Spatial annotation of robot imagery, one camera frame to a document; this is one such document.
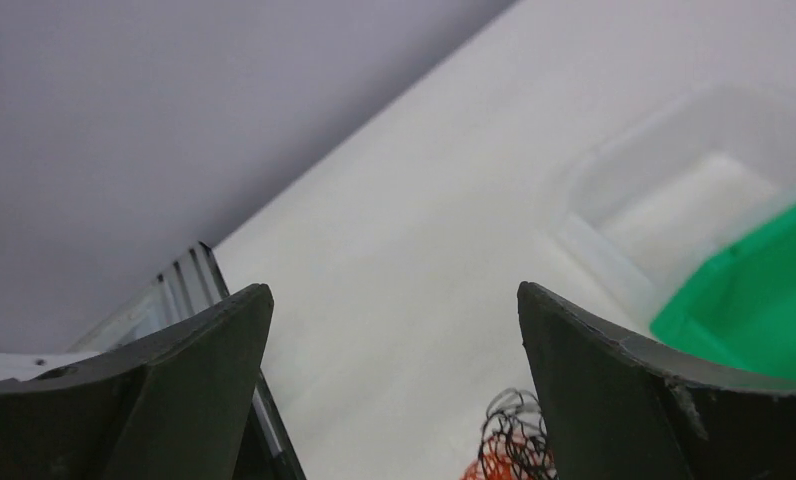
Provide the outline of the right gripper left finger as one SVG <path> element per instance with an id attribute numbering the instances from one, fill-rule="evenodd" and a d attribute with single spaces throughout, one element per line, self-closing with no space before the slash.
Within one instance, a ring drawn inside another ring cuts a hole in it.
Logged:
<path id="1" fill-rule="evenodd" d="M 274 300 L 250 285 L 117 349 L 0 381 L 0 479 L 229 479 Z"/>

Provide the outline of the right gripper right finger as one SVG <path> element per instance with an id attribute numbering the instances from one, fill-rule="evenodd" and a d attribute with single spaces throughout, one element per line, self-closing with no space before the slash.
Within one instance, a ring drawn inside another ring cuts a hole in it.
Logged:
<path id="1" fill-rule="evenodd" d="M 796 479 L 796 381 L 719 365 L 518 288 L 523 346 L 564 479 Z"/>

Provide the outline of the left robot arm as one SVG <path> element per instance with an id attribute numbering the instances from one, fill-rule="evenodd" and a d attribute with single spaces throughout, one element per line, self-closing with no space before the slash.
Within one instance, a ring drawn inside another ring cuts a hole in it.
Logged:
<path id="1" fill-rule="evenodd" d="M 52 355 L 0 353 L 1 380 L 31 380 L 47 371 L 100 355 L 100 352 L 77 352 Z"/>

